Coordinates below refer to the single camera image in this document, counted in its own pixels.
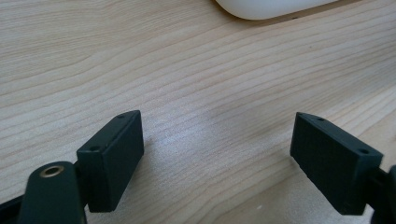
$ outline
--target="clamp jaw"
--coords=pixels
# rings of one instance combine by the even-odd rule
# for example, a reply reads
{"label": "clamp jaw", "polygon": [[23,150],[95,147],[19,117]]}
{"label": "clamp jaw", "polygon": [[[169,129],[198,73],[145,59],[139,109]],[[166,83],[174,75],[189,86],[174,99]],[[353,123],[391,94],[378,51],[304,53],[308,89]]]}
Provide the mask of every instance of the clamp jaw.
{"label": "clamp jaw", "polygon": [[78,161],[46,164],[29,176],[25,194],[0,205],[0,223],[87,223],[114,211],[144,154],[140,111],[120,114],[77,150]]}
{"label": "clamp jaw", "polygon": [[383,155],[326,119],[297,113],[290,155],[342,215],[362,215],[368,203],[373,224],[396,223],[396,166],[379,168]]}

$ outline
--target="black clamp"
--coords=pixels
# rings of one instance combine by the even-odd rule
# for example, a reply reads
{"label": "black clamp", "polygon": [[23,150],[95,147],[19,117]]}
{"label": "black clamp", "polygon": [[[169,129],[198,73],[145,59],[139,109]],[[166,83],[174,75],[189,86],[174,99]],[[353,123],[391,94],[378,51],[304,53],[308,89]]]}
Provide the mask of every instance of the black clamp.
{"label": "black clamp", "polygon": [[362,215],[368,203],[374,224],[396,223],[396,166],[379,168],[383,155],[326,119],[297,113],[290,155],[342,215]]}
{"label": "black clamp", "polygon": [[87,223],[91,212],[116,209],[144,154],[140,111],[120,114],[78,151],[78,161],[57,161],[29,176],[25,194],[0,205],[0,223]]}

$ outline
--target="black plastic block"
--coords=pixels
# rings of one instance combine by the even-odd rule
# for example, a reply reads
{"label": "black plastic block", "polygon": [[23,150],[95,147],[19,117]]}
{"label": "black plastic block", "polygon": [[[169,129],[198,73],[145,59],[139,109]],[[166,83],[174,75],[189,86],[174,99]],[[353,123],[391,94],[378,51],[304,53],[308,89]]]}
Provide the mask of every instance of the black plastic block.
{"label": "black plastic block", "polygon": [[116,209],[143,154],[137,110],[116,116],[77,151],[91,212]]}
{"label": "black plastic block", "polygon": [[361,215],[364,184],[383,155],[326,119],[297,113],[290,155],[342,215]]}
{"label": "black plastic block", "polygon": [[71,162],[53,162],[32,172],[18,223],[86,223],[76,171]]}

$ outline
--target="wood grain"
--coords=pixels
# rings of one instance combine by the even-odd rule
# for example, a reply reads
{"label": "wood grain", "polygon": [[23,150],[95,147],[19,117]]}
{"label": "wood grain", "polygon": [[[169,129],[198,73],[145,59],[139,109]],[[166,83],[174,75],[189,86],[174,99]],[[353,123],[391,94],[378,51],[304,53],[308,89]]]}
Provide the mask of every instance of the wood grain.
{"label": "wood grain", "polygon": [[396,2],[281,21],[208,0],[0,2],[0,203],[140,109],[146,154],[90,223],[369,223],[332,209],[290,138],[312,113],[396,163]]}

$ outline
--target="light wood surface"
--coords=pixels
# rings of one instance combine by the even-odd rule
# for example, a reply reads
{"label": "light wood surface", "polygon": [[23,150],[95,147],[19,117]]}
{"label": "light wood surface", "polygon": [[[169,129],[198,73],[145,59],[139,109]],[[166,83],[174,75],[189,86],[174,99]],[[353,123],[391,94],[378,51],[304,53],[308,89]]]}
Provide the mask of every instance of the light wood surface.
{"label": "light wood surface", "polygon": [[0,2],[0,203],[140,109],[146,154],[118,209],[90,223],[369,223],[369,207],[332,209],[290,139],[295,113],[312,113],[396,163],[396,2],[295,17],[242,21],[209,0]]}

